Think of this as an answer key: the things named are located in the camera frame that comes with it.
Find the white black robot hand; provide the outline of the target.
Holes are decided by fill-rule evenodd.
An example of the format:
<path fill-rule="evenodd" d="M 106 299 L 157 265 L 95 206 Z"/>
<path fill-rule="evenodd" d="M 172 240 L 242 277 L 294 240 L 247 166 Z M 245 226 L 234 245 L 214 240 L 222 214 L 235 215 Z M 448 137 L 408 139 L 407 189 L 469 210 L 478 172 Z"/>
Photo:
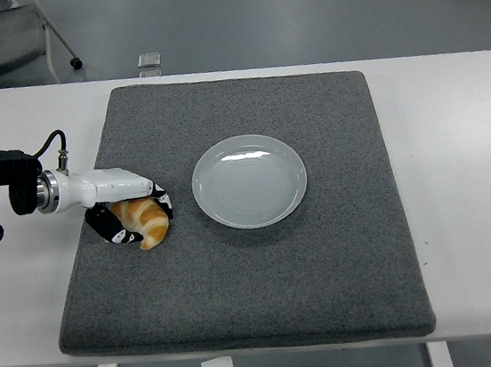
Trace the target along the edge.
<path fill-rule="evenodd" d="M 58 213 L 80 205 L 85 223 L 106 242 L 138 242 L 144 251 L 165 239 L 173 207 L 168 193 L 153 180 L 122 168 L 41 176 L 46 197 L 40 210 Z"/>

